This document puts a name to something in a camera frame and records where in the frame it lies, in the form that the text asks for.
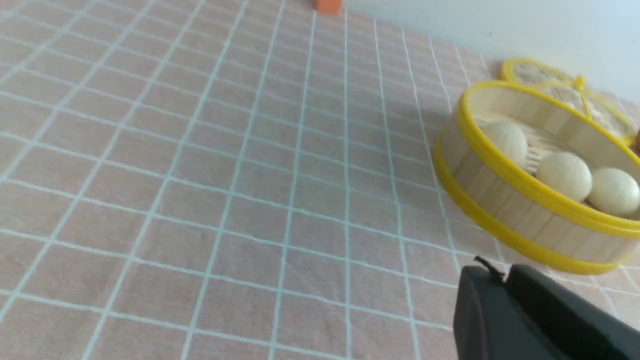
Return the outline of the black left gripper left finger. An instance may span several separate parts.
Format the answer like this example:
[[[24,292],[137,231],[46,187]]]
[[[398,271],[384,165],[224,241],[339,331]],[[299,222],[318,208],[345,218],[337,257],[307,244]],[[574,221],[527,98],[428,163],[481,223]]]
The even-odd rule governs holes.
[[[486,259],[461,270],[453,330],[460,360],[564,360],[551,342],[510,296],[505,273]]]

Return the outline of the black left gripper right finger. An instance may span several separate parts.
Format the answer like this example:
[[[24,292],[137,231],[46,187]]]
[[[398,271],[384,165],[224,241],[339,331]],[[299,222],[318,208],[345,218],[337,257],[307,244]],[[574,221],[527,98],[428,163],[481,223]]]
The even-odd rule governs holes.
[[[526,264],[510,267],[506,289],[570,360],[637,360],[639,331]]]

